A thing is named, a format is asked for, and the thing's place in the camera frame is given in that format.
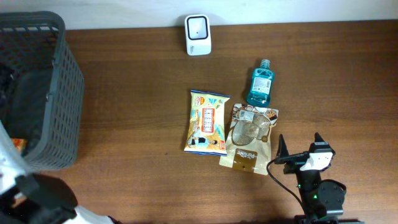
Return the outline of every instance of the brown wooden surface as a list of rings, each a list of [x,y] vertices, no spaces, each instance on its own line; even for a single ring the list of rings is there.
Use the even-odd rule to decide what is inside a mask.
[[[211,54],[189,57],[182,27],[74,30],[67,41],[85,75],[76,164],[50,172],[81,205],[124,223],[236,223],[302,214],[269,176],[183,152],[191,89],[244,102],[260,59],[276,73],[272,155],[318,131],[336,151],[323,179],[348,186],[343,218],[398,220],[398,21],[211,27]],[[294,189],[294,175],[275,176]]]

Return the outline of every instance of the mouthwash bottle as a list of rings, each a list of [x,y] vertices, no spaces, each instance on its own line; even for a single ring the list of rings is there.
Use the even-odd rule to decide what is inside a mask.
[[[271,101],[271,87],[274,82],[275,74],[269,70],[270,61],[264,59],[261,66],[254,69],[250,92],[246,101],[250,105],[267,107]]]

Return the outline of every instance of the black cable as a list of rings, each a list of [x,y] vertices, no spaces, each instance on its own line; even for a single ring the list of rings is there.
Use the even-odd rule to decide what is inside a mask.
[[[291,190],[289,190],[287,187],[285,187],[285,185],[283,185],[281,182],[279,182],[279,181],[271,174],[271,172],[269,171],[269,166],[270,166],[273,162],[275,162],[275,160],[276,160],[276,159],[273,159],[273,160],[271,160],[271,161],[267,164],[267,172],[268,172],[269,176],[270,176],[277,184],[279,184],[283,189],[285,189],[286,191],[288,191],[291,195],[293,195],[293,196],[296,198],[296,200],[299,202],[301,208],[302,208],[303,211],[304,211],[305,217],[307,218],[308,221],[310,221],[310,220],[309,220],[309,217],[308,217],[308,215],[307,215],[307,211],[304,209],[304,204],[303,204],[303,202],[301,202],[301,200],[299,199],[299,197],[298,197],[295,193],[293,193]]]

